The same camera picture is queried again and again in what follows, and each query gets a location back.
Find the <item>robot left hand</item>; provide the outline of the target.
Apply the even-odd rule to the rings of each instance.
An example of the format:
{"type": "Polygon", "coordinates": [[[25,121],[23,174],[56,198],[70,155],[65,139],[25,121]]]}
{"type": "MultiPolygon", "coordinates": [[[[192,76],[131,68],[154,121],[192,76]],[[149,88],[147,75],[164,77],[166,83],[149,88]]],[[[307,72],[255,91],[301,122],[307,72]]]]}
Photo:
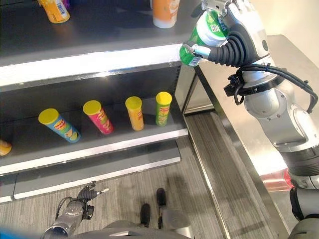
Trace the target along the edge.
{"type": "Polygon", "coordinates": [[[96,181],[92,181],[87,184],[77,195],[77,199],[84,200],[85,202],[89,202],[95,199],[100,194],[104,194],[109,191],[109,188],[105,188],[102,190],[95,190],[96,181]]]}

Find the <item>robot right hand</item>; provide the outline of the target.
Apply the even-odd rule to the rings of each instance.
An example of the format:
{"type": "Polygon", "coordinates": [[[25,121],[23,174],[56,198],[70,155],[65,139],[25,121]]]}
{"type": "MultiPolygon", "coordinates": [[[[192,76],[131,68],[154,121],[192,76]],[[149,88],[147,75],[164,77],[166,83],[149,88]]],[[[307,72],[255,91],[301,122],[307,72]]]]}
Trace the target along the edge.
{"type": "Polygon", "coordinates": [[[269,55],[264,26],[250,1],[203,0],[192,15],[208,10],[220,14],[228,30],[226,42],[221,46],[209,46],[185,41],[182,46],[191,55],[232,67],[253,64],[269,55]]]}

